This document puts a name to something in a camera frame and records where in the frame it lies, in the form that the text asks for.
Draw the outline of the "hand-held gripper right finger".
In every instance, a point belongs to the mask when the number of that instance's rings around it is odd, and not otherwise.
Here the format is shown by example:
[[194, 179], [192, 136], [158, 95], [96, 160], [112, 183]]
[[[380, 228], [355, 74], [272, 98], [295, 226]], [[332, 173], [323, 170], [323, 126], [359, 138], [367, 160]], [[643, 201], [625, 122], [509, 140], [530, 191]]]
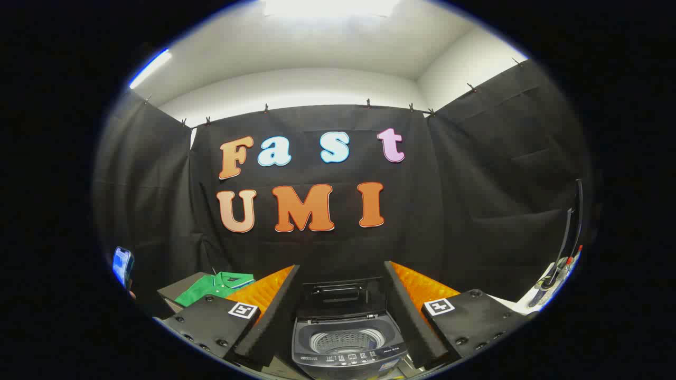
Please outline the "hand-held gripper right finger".
[[415, 367], [450, 365], [507, 339], [538, 315], [520, 313], [480, 289], [458, 292], [415, 270], [384, 263], [387, 310]]

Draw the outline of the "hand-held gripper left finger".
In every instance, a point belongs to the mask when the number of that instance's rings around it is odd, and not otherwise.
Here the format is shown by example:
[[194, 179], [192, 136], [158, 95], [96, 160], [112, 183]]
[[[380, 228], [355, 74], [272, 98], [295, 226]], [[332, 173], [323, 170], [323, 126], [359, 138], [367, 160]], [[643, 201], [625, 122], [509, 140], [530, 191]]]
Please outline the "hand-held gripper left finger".
[[208, 293], [161, 325], [192, 348], [227, 365], [259, 370], [290, 344], [299, 265], [278, 270], [227, 298]]

